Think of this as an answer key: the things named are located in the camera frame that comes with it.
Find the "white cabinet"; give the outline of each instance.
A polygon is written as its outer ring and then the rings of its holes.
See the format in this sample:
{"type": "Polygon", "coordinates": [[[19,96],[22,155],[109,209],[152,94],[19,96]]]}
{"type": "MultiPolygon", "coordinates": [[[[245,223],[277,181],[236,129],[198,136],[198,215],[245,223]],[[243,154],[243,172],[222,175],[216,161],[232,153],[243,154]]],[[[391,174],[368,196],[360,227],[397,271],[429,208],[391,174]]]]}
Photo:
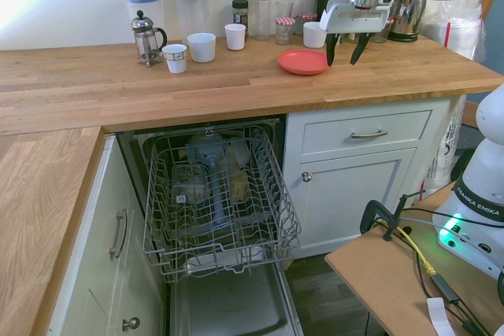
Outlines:
{"type": "Polygon", "coordinates": [[[458,98],[291,113],[283,173],[302,232],[294,257],[359,236],[365,206],[420,187],[458,98]]]}
{"type": "Polygon", "coordinates": [[[48,335],[163,334],[164,286],[142,248],[143,215],[115,138],[106,140],[48,335]]]}

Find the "white mug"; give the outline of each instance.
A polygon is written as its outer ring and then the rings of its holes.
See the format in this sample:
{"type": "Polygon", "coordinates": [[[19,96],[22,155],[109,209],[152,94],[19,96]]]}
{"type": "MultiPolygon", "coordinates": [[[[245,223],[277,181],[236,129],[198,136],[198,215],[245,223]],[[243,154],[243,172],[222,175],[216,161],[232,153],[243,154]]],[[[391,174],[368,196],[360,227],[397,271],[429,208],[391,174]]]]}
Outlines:
{"type": "Polygon", "coordinates": [[[321,29],[321,23],[310,21],[302,26],[302,43],[311,49],[318,49],[325,44],[327,33],[321,29]]]}
{"type": "Polygon", "coordinates": [[[168,64],[168,70],[173,74],[181,74],[186,71],[187,46],[181,43],[166,45],[161,50],[168,64]]]}
{"type": "Polygon", "coordinates": [[[215,35],[212,33],[194,33],[187,37],[187,42],[194,62],[206,63],[215,59],[215,35]]]}
{"type": "Polygon", "coordinates": [[[245,47],[245,30],[243,24],[228,24],[224,27],[229,50],[241,50],[245,47]]]}

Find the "dishwasher rack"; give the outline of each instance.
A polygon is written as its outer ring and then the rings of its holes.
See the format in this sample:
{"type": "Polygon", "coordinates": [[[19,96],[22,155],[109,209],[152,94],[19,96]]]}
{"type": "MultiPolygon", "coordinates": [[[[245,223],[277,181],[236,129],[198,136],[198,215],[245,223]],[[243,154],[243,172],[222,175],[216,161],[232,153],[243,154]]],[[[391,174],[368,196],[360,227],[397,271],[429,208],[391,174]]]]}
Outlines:
{"type": "MultiPolygon", "coordinates": [[[[242,273],[253,266],[289,259],[289,250],[299,244],[301,227],[268,133],[253,125],[218,132],[225,138],[238,135],[250,151],[239,175],[229,164],[228,139],[220,142],[224,159],[217,175],[210,175],[204,164],[188,160],[190,131],[156,136],[150,151],[144,153],[150,156],[150,170],[143,248],[166,282],[222,270],[242,273]],[[218,187],[220,194],[208,189],[204,201],[194,201],[194,194],[189,200],[183,196],[180,202],[180,192],[170,179],[178,164],[198,164],[207,178],[213,178],[208,187],[218,187]],[[224,224],[215,220],[216,204],[224,210],[224,224]]],[[[210,127],[206,133],[214,131],[210,127]]]]}

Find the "french press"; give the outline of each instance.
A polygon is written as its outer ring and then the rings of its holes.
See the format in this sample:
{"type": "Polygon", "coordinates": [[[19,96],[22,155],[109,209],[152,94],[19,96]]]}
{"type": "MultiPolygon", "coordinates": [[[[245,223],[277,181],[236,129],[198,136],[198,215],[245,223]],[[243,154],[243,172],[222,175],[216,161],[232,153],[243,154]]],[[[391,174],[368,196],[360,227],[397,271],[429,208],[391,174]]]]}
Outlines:
{"type": "Polygon", "coordinates": [[[154,23],[149,17],[144,17],[142,11],[138,11],[132,21],[132,29],[135,34],[136,50],[139,54],[139,63],[146,63],[150,67],[155,62],[161,62],[159,52],[168,42],[165,31],[161,28],[153,28],[154,23]],[[156,32],[163,36],[163,43],[158,47],[156,32]]]}

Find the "open dishwasher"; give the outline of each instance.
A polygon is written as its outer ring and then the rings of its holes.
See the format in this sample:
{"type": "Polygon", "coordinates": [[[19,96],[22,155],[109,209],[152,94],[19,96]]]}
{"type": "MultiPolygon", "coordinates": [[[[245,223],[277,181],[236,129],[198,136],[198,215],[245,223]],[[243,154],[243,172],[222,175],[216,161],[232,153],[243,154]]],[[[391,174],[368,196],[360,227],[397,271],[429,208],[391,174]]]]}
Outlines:
{"type": "Polygon", "coordinates": [[[302,335],[281,264],[301,229],[270,141],[275,126],[132,136],[148,172],[143,248],[170,284],[171,335],[302,335]]]}

